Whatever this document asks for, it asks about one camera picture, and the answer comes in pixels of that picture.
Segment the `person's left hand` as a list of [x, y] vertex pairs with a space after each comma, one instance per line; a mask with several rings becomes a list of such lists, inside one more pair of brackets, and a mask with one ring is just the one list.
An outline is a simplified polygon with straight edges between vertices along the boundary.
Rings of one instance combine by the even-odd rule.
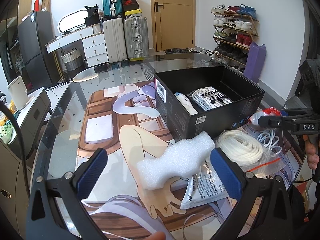
[[166, 235], [164, 232], [158, 231], [146, 237], [144, 240], [166, 240]]

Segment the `person's right hand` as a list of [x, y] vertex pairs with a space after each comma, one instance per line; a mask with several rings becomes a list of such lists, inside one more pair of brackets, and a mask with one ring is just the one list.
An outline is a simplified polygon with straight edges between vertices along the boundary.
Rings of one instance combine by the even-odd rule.
[[303, 135], [303, 140], [305, 141], [305, 152], [307, 155], [308, 166], [315, 170], [319, 163], [319, 156], [316, 153], [316, 146], [312, 144], [307, 135]]

